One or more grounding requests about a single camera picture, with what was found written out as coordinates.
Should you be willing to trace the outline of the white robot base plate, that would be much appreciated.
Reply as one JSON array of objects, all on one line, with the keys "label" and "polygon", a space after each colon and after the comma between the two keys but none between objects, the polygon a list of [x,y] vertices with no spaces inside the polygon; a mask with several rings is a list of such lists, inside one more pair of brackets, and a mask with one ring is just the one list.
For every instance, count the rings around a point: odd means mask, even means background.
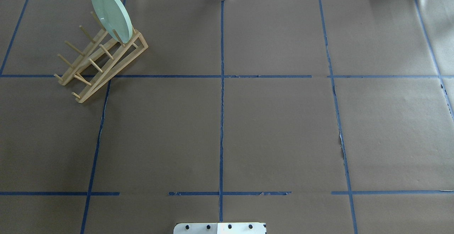
[{"label": "white robot base plate", "polygon": [[266,234],[265,223],[227,222],[227,223],[180,223],[176,224],[174,234]]}]

